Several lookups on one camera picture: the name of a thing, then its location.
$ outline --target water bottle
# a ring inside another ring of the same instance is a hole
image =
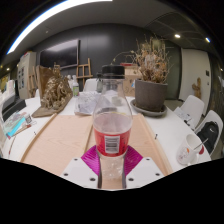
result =
[[[124,71],[120,65],[102,67],[103,89],[93,113],[97,151],[102,159],[111,159],[107,172],[112,178],[122,172],[121,159],[127,150],[132,127],[131,109],[123,91]]]
[[[77,97],[79,95],[79,84],[76,80],[76,75],[73,75],[73,83],[72,83],[73,96]]]

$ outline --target paper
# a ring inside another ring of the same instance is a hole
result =
[[[25,122],[24,115],[25,113],[19,114],[15,112],[3,124],[3,132],[9,139],[15,134],[22,123]]]
[[[180,109],[180,107],[177,107],[174,110],[174,113],[181,118],[183,121],[186,121],[187,125],[194,131],[195,126],[194,126],[194,119],[187,113],[185,113],[183,110]]]

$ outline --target red label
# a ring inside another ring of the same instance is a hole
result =
[[[131,129],[127,132],[109,135],[98,132],[94,128],[97,150],[104,156],[116,157],[123,155],[128,146]]]

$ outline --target ceiling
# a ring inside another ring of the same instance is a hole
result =
[[[5,56],[0,77],[7,74],[6,67],[15,67],[26,50],[59,32],[97,23],[118,23],[151,30],[158,36],[182,48],[191,48],[217,54],[212,44],[205,41],[206,33],[190,18],[157,0],[113,0],[73,7],[44,21],[17,47]]]

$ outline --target bottle cap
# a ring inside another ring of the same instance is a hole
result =
[[[102,66],[103,79],[124,79],[124,66],[104,65]]]

